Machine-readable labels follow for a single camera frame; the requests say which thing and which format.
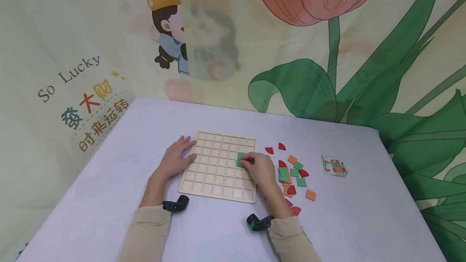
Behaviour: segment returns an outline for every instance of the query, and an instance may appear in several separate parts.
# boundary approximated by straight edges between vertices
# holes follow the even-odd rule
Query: hand
[[[191,154],[186,158],[181,157],[183,151],[196,144],[196,140],[189,141],[190,139],[190,136],[181,136],[180,139],[172,143],[172,145],[166,149],[165,155],[153,175],[158,175],[159,177],[167,180],[183,171],[191,162],[193,162],[196,159],[197,154]]]
[[[277,186],[275,166],[269,155],[250,152],[241,158],[240,163],[246,167],[263,191]]]

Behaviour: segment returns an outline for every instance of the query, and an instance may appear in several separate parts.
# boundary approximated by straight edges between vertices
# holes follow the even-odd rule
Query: left hand
[[[191,154],[186,158],[181,157],[183,151],[196,144],[196,140],[190,141],[190,139],[190,136],[181,136],[180,139],[172,143],[172,145],[166,149],[165,155],[154,174],[167,180],[183,171],[191,162],[193,162],[196,159],[197,154]]]

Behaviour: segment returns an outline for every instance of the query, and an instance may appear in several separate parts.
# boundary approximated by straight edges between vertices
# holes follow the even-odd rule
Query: red chinese character
[[[99,106],[99,105],[100,105],[100,103],[98,103],[98,102],[92,102],[92,101],[90,101],[90,99],[91,99],[92,97],[94,97],[94,94],[92,94],[91,96],[88,97],[87,94],[85,93],[85,94],[84,94],[84,97],[85,97],[85,99],[84,99],[83,101],[81,101],[81,103],[79,104],[79,106],[82,106],[84,103],[86,103],[86,106],[87,106],[87,108],[88,108],[88,112],[89,112],[89,113],[91,113],[91,111],[90,111],[90,105],[93,105],[93,106]]]

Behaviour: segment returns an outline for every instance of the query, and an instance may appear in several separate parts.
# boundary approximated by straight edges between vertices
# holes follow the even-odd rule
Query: cartoon girl
[[[156,40],[160,44],[155,62],[169,69],[170,63],[176,60],[178,72],[189,75],[181,0],[147,0],[147,4],[152,10]]]

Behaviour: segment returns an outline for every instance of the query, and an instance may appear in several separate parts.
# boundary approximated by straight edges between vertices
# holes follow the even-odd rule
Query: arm
[[[191,154],[181,158],[181,153],[193,146],[190,137],[181,136],[165,152],[159,167],[147,181],[139,209],[134,212],[133,222],[120,250],[118,262],[157,262],[163,253],[168,232],[170,212],[162,208],[167,180],[180,173],[196,158]]]
[[[282,262],[321,262],[275,181],[275,166],[270,156],[251,152],[242,157],[241,164],[249,170],[267,199],[274,217],[269,236]]]

